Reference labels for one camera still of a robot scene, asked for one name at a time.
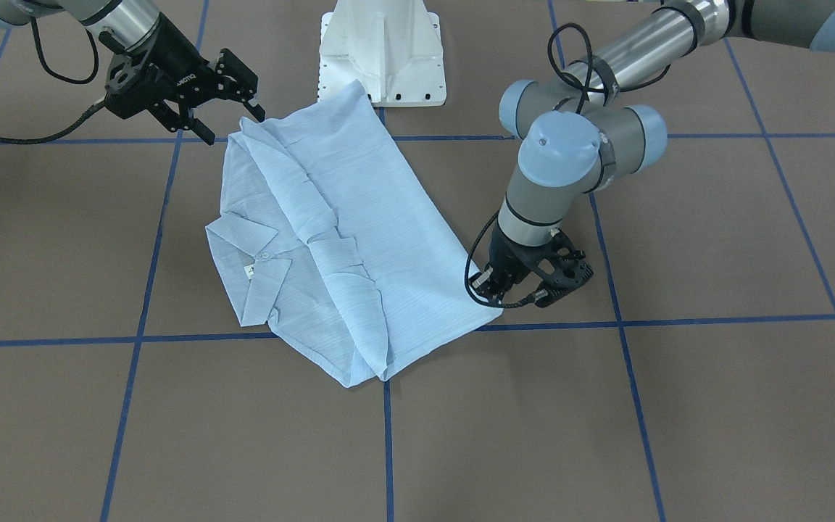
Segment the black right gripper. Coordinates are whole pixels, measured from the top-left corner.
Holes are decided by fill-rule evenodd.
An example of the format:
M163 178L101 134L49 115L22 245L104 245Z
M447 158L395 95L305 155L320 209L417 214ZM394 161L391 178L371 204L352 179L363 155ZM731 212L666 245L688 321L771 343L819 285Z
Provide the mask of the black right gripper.
M160 14L153 32L136 49L116 54L107 68L105 107L128 119L142 110L169 102L181 103L171 110L171 132L195 133L206 145L215 144L215 132L194 115L194 109L215 98L241 102L257 122L266 112L258 102L258 76L230 49L221 49L215 68L203 59L165 14Z

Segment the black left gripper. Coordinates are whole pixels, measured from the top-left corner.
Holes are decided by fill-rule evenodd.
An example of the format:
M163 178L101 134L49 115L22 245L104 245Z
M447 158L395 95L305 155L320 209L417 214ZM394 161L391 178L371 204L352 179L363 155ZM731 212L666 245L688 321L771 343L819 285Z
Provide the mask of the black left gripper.
M507 303L506 294L531 274L540 278L537 287L519 301ZM562 231L540 246L523 246L510 241L503 231L494 231L489 261L473 275L473 300L498 310L526 305L545 308L581 288L593 274L584 252L576 249Z

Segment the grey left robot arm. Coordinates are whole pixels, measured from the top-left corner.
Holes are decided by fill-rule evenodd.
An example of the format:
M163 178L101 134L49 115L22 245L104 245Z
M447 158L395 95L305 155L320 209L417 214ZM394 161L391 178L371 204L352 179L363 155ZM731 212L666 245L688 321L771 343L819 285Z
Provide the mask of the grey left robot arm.
M488 261L464 278L468 296L485 307L510 308L506 294L530 275L539 284L515 307L548 307L592 278L561 222L577 199L645 170L668 145L662 115L647 105L613 108L620 94L658 82L680 57L726 37L835 53L835 1L663 1L602 49L579 24L568 28L586 53L559 62L554 30L547 42L554 80L517 80L499 103L501 124L520 148L500 209L483 227Z

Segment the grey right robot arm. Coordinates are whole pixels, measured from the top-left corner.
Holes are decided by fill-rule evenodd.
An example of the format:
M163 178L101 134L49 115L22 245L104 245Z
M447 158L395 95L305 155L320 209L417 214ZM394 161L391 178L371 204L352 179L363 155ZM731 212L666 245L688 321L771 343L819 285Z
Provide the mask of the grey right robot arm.
M0 28L30 25L39 39L37 20L61 12L80 23L93 49L102 44L113 55L105 96L70 131L102 109L122 119L148 112L169 132L190 131L212 144L215 133L194 110L213 99L242 103L264 121L257 75L228 49L209 62L152 1L0 1Z

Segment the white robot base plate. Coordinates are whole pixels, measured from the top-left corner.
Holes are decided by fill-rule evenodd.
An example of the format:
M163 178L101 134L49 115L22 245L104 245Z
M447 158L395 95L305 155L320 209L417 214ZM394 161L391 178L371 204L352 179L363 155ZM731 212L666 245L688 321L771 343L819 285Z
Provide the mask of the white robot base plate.
M441 21L425 2L338 1L319 28L319 102L354 80L375 108L446 102Z

